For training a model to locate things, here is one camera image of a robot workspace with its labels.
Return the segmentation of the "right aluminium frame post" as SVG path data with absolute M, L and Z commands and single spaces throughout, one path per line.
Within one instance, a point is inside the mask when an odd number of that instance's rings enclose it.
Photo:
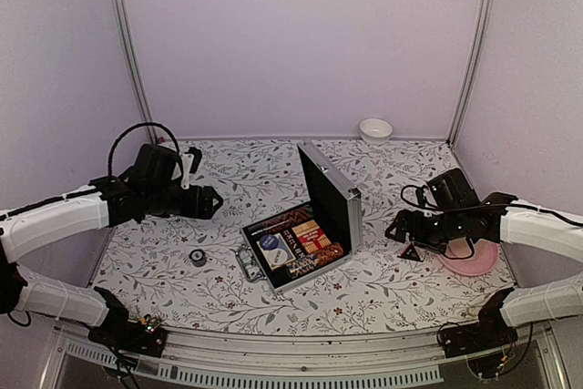
M 493 3 L 494 0 L 479 0 L 476 26 L 473 34 L 472 44 L 470 46 L 469 57 L 465 67 L 465 73 L 455 107 L 454 117 L 450 125 L 448 137 L 446 140 L 451 148 L 455 148 L 456 143 L 461 137 L 461 131 L 467 110 L 469 108 L 481 55 L 486 41 L 486 34 Z

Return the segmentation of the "black tape roll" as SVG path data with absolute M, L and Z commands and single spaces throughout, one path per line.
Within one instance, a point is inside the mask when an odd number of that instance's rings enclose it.
M 195 249 L 189 253 L 189 260 L 195 267 L 203 267 L 207 263 L 207 256 L 204 250 Z

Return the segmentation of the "aluminium poker case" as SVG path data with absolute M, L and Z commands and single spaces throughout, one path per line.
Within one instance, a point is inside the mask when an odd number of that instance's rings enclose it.
M 234 252 L 247 282 L 276 294 L 340 266 L 363 242 L 361 192 L 313 142 L 297 148 L 309 199 L 244 226 Z

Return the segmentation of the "pink plate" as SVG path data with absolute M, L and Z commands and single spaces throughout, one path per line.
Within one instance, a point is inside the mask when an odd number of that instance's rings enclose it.
M 451 272 L 476 277 L 491 272 L 499 259 L 498 245 L 479 240 L 469 246 L 466 239 L 450 241 L 445 255 L 438 255 L 437 259 Z

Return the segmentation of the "black red triangle piece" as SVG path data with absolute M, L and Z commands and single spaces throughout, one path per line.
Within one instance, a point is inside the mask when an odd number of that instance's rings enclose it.
M 406 248 L 403 250 L 403 252 L 399 255 L 399 258 L 403 259 L 403 260 L 408 260 L 408 261 L 416 261 L 416 262 L 422 261 L 422 258 L 419 255 L 419 253 L 418 253 L 418 251 L 413 243 L 410 243 L 409 245 L 406 246 Z

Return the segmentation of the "left aluminium frame post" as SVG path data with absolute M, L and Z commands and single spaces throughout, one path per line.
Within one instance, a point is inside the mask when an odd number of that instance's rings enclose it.
M 142 122 L 153 122 L 154 118 L 143 85 L 138 56 L 132 38 L 126 1 L 111 0 L 111 2 L 117 22 L 122 54 L 127 66 L 129 81 L 136 100 L 140 120 Z

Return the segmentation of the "red card deck box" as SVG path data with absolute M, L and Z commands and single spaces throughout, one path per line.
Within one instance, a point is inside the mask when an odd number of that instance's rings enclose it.
M 312 254 L 331 244 L 330 239 L 316 220 L 309 220 L 303 224 L 296 225 L 291 228 L 291 231 L 307 254 Z

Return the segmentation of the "floral table mat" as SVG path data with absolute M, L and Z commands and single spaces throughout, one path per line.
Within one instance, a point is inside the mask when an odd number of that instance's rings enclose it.
M 361 140 L 321 140 L 319 149 L 363 196 L 363 244 L 340 267 L 284 294 L 249 283 L 234 252 L 241 229 L 308 198 L 296 144 L 290 139 L 202 140 L 194 182 L 224 199 L 211 220 L 146 219 L 117 227 L 93 282 L 112 291 L 134 316 L 158 315 L 169 326 L 268 335 L 394 333 L 473 321 L 480 307 L 513 278 L 504 261 L 465 277 L 431 253 L 399 258 L 384 232 L 419 185 L 456 166 L 435 141 L 371 147 Z M 195 267 L 192 250 L 207 263 Z

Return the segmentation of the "blue poker chip stack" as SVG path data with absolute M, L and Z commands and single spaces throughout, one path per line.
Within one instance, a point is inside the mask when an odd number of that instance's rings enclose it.
M 317 268 L 318 259 L 311 255 L 292 261 L 286 266 L 286 270 L 291 279 L 302 277 Z

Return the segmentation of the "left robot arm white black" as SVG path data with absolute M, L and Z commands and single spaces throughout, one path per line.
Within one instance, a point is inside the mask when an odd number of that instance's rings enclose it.
M 80 288 L 19 265 L 28 253 L 90 230 L 148 216 L 209 220 L 223 199 L 211 186 L 191 184 L 202 153 L 159 144 L 140 147 L 120 175 L 107 158 L 107 174 L 86 186 L 1 213 L 1 312 L 34 312 L 98 328 L 116 347 L 135 340 L 128 310 L 110 291 Z

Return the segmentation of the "white bowl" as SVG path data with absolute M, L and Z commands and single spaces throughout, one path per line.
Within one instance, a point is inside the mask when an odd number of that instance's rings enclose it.
M 393 134 L 393 126 L 379 118 L 366 118 L 359 123 L 361 139 L 369 145 L 383 145 Z

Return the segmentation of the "blue card deck box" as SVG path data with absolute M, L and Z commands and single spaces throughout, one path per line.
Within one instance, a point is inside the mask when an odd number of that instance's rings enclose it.
M 272 271 L 296 260 L 295 254 L 280 233 L 263 235 L 257 240 L 257 244 Z

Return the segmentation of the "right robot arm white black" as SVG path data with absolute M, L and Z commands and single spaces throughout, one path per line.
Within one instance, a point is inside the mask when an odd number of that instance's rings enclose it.
M 582 260 L 581 217 L 502 192 L 481 200 L 461 169 L 450 169 L 416 187 L 415 196 L 415 202 L 396 214 L 386 238 L 440 255 L 451 241 L 464 239 L 527 245 Z M 489 349 L 505 336 L 506 328 L 581 313 L 581 274 L 531 288 L 504 289 L 480 310 L 471 341 Z

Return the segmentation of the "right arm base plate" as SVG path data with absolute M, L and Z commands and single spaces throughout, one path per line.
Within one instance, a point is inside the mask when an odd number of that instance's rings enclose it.
M 460 325 L 447 322 L 437 334 L 437 343 L 445 357 L 452 358 L 509 345 L 518 340 L 517 330 L 504 321 L 500 312 L 504 299 L 514 290 L 494 293 L 479 310 L 477 322 Z

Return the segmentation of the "aluminium frame post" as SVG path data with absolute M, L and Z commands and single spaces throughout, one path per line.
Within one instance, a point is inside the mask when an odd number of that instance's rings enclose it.
M 136 100 L 140 120 L 142 122 L 153 122 L 154 118 L 143 85 L 138 56 L 132 38 L 126 1 L 111 0 L 111 2 L 117 22 L 122 54 L 127 66 L 129 81 Z
M 461 137 L 461 131 L 467 110 L 469 108 L 481 55 L 486 41 L 486 34 L 493 3 L 494 0 L 479 0 L 476 26 L 473 34 L 472 44 L 470 46 L 469 57 L 465 67 L 465 73 L 455 107 L 454 117 L 450 125 L 448 137 L 446 140 L 451 148 L 455 148 L 456 143 Z

